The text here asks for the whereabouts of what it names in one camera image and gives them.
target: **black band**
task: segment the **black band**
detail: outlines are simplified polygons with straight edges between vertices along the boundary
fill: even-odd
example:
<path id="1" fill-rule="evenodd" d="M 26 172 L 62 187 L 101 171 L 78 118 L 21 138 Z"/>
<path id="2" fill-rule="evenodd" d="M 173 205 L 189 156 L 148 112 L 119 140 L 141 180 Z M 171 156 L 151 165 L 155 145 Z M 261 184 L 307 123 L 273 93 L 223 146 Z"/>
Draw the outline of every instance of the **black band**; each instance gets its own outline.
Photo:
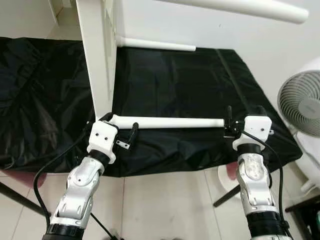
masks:
<path id="1" fill-rule="evenodd" d="M 108 112 L 106 115 L 101 117 L 99 119 L 99 121 L 107 121 L 107 122 L 109 122 L 112 119 L 113 116 L 114 116 L 114 114 L 112 112 Z"/>
<path id="2" fill-rule="evenodd" d="M 63 224 L 50 224 L 43 236 L 43 240 L 81 240 L 85 230 L 77 226 L 63 225 Z"/>
<path id="3" fill-rule="evenodd" d="M 277 212 L 253 212 L 248 214 L 246 219 L 253 238 L 263 235 L 286 236 L 286 231 Z"/>
<path id="4" fill-rule="evenodd" d="M 89 156 L 100 161 L 103 164 L 105 169 L 107 168 L 110 162 L 110 158 L 107 155 L 105 155 L 103 152 L 98 150 L 91 150 L 89 152 Z"/>
<path id="5" fill-rule="evenodd" d="M 241 144 L 237 147 L 237 153 L 238 155 L 241 154 L 260 154 L 261 153 L 261 147 L 258 144 L 255 143 L 245 143 Z"/>

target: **metal stand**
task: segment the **metal stand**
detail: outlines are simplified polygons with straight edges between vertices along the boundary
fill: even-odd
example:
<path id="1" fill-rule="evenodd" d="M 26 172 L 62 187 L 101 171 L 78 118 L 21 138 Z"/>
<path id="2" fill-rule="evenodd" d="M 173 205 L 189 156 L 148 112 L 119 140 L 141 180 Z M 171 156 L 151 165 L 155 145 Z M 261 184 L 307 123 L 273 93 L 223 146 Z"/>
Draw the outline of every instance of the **metal stand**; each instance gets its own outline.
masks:
<path id="1" fill-rule="evenodd" d="M 224 202 L 228 201 L 230 198 L 235 196 L 236 194 L 240 193 L 240 185 L 237 185 L 235 188 L 227 192 L 225 195 L 223 195 L 219 200 L 215 201 L 213 206 L 219 207 Z"/>
<path id="2" fill-rule="evenodd" d="M 35 204 L 34 202 L 30 201 L 26 197 L 22 196 L 21 194 L 17 193 L 16 191 L 12 190 L 10 187 L 4 185 L 0 182 L 0 193 L 7 196 L 8 198 L 22 204 L 23 206 L 27 207 L 28 209 L 33 210 L 34 212 L 44 216 L 44 211 L 40 206 Z"/>

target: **black clamp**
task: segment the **black clamp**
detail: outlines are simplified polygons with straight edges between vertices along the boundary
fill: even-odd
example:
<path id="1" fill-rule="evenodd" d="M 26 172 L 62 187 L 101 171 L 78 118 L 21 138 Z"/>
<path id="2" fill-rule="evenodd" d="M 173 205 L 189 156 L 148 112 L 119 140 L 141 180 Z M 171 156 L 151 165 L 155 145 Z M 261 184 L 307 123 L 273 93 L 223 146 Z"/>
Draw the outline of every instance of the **black clamp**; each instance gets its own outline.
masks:
<path id="1" fill-rule="evenodd" d="M 224 137 L 235 138 L 240 133 L 239 121 L 232 120 L 232 107 L 227 107 L 227 117 L 224 120 Z"/>
<path id="2" fill-rule="evenodd" d="M 117 144 L 118 146 L 124 148 L 124 149 L 127 149 L 129 150 L 130 147 L 132 146 L 132 144 L 135 142 L 136 140 L 136 137 L 138 135 L 138 129 L 139 129 L 139 124 L 137 122 L 135 122 L 133 125 L 132 125 L 132 129 L 129 133 L 129 137 L 128 137 L 128 140 L 126 141 L 121 141 L 120 139 L 116 139 L 115 140 L 115 144 Z"/>

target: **white pipe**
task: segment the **white pipe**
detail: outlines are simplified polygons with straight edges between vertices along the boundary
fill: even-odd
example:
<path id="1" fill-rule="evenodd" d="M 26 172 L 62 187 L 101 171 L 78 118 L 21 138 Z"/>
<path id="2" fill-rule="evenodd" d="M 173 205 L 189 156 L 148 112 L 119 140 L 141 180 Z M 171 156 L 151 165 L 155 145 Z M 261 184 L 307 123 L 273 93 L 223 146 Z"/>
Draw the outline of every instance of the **white pipe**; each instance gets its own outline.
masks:
<path id="1" fill-rule="evenodd" d="M 148 41 L 142 39 L 127 38 L 123 36 L 116 36 L 116 44 L 118 47 L 134 47 L 145 49 L 165 49 L 165 50 L 177 50 L 177 51 L 190 51 L 194 52 L 196 46 L 176 44 L 161 41 Z"/>
<path id="2" fill-rule="evenodd" d="M 157 0 L 302 24 L 309 12 L 276 0 Z"/>
<path id="3" fill-rule="evenodd" d="M 131 129 L 134 123 L 138 123 L 140 129 L 223 128 L 225 125 L 225 121 L 219 118 L 140 117 L 116 114 L 109 123 L 119 129 Z"/>

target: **electric fan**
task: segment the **electric fan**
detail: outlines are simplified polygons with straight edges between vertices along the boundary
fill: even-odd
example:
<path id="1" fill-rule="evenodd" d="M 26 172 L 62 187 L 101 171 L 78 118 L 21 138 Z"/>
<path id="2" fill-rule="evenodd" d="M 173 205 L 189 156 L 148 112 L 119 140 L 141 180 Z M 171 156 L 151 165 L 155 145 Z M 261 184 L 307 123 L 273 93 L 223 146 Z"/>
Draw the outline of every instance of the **electric fan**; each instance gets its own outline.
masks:
<path id="1" fill-rule="evenodd" d="M 320 187 L 320 57 L 291 76 L 278 94 L 281 114 L 297 131 L 293 134 L 303 150 L 296 161 L 308 181 L 301 187 L 307 192 Z"/>

